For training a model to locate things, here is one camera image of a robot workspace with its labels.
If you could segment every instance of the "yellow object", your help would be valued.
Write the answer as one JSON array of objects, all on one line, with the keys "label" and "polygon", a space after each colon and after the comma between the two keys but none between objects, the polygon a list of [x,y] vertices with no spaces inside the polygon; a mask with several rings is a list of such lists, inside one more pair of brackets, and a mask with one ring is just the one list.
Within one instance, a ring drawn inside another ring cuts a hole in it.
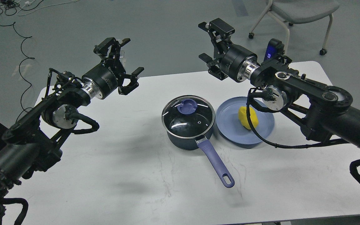
[{"label": "yellow object", "polygon": [[[250,114],[251,114],[251,122],[252,125],[254,126],[254,128],[256,128],[256,126],[259,124],[258,121],[258,117],[256,116],[256,112],[255,110],[250,107]],[[251,129],[250,125],[248,124],[248,120],[247,120],[247,107],[246,106],[242,106],[238,109],[238,119],[240,120],[241,124],[247,128],[247,129]]]}]

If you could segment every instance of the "pot handle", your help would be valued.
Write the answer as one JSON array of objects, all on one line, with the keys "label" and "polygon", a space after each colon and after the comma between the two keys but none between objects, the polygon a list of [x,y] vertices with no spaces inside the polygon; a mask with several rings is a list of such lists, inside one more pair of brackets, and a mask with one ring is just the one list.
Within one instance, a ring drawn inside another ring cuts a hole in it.
[{"label": "pot handle", "polygon": [[[234,179],[231,176],[229,170],[227,170],[226,166],[224,165],[223,161],[215,151],[212,143],[204,137],[201,140],[196,141],[198,148],[201,148],[202,151],[206,154],[207,158],[209,159],[210,163],[212,164],[213,168],[215,169],[217,175],[219,176],[220,180],[222,181],[223,185],[226,188],[231,188],[234,186]],[[224,179],[225,177],[228,178],[230,183],[227,183]]]}]

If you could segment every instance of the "table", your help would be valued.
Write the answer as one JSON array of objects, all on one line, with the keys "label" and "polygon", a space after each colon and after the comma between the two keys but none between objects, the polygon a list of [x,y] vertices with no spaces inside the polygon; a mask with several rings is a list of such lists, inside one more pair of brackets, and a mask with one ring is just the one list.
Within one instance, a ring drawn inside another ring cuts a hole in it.
[{"label": "table", "polygon": [[[291,67],[330,84],[317,62]],[[360,158],[360,149],[352,144],[242,148],[216,129],[210,140],[236,181],[225,188],[200,149],[185,151],[170,142],[161,123],[166,103],[193,94],[216,109],[229,98],[245,96],[248,81],[219,81],[207,72],[192,72],[140,78],[139,83],[127,96],[115,91],[80,107],[100,129],[71,135],[60,162],[10,191],[8,198],[29,202],[24,225],[239,224],[360,215],[360,185],[348,169]],[[307,98],[298,101],[307,104]],[[269,141],[310,142],[282,114],[274,117]],[[49,135],[54,131],[45,124],[41,129]],[[20,209],[7,206],[5,224],[12,224]]]}]

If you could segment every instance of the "cooking pot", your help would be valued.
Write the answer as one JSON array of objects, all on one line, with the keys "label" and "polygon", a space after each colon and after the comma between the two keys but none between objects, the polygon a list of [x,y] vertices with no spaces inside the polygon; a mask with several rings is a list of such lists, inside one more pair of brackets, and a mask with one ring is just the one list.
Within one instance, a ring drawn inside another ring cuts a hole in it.
[{"label": "cooking pot", "polygon": [[208,101],[194,95],[174,98],[162,111],[162,124],[174,145],[185,150],[201,148],[223,185],[226,188],[234,186],[233,177],[209,141],[215,111]]}]

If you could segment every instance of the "lid knob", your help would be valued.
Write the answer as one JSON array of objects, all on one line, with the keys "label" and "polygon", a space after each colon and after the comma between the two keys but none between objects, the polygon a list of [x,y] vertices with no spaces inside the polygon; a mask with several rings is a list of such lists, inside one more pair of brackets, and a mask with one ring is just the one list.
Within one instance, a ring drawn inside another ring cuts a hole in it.
[{"label": "lid knob", "polygon": [[196,111],[198,104],[191,98],[186,98],[177,106],[177,110],[184,115],[192,114]]}]

